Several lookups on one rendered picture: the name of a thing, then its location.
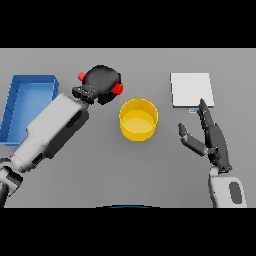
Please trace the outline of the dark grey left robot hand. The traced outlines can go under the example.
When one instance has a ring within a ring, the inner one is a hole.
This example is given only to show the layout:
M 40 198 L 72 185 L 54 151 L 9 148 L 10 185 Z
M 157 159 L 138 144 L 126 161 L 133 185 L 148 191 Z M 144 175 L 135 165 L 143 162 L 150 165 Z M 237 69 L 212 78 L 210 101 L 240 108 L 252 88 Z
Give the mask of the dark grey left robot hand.
M 113 68 L 105 65 L 96 65 L 83 78 L 81 85 L 72 88 L 72 95 L 90 105 L 97 101 L 105 105 L 112 101 L 116 96 L 111 89 L 117 82 L 121 82 L 121 74 Z

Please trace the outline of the pale square measuring scale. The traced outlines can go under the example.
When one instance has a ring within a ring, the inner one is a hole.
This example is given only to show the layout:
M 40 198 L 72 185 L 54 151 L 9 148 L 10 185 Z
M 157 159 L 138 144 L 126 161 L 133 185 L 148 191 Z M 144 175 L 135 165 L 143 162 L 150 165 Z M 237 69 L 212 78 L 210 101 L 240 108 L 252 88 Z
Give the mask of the pale square measuring scale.
M 208 73 L 171 73 L 170 84 L 174 108 L 197 108 L 201 99 L 209 108 L 214 107 Z

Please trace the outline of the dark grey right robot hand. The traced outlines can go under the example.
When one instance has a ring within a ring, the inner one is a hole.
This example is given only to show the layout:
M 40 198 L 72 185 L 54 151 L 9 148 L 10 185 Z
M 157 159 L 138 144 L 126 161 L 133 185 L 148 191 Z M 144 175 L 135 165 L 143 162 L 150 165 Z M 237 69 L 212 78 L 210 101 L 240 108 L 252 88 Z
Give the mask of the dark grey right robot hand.
M 178 124 L 181 143 L 199 156 L 207 156 L 219 173 L 228 173 L 233 167 L 229 161 L 228 147 L 220 126 L 212 119 L 210 110 L 203 98 L 200 99 L 197 114 L 204 132 L 205 142 L 193 137 L 183 123 Z

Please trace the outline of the yellow bowl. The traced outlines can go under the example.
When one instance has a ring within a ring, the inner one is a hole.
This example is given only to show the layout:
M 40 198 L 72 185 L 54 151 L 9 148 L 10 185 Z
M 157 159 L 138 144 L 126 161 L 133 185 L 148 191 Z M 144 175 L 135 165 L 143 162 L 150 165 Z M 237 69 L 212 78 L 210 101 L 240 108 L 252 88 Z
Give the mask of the yellow bowl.
M 120 130 L 133 142 L 144 142 L 154 135 L 158 110 L 144 98 L 133 98 L 123 104 L 119 112 Z

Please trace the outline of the red beaker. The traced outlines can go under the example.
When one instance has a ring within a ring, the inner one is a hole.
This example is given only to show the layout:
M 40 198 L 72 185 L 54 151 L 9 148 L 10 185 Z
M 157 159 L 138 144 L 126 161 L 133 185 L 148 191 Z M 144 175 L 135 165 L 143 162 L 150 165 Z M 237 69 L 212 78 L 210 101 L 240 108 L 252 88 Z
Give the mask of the red beaker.
M 83 81 L 83 78 L 86 76 L 85 72 L 78 73 L 78 79 Z M 123 92 L 123 84 L 121 82 L 117 82 L 116 85 L 111 89 L 111 92 L 120 95 Z

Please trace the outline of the blue tray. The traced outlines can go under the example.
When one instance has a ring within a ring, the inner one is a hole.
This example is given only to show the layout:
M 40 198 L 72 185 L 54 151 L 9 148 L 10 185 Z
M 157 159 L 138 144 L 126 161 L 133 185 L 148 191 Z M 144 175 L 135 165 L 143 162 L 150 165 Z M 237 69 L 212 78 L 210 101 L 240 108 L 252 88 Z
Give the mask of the blue tray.
M 0 123 L 0 144 L 18 146 L 28 124 L 57 97 L 58 87 L 53 74 L 13 75 Z

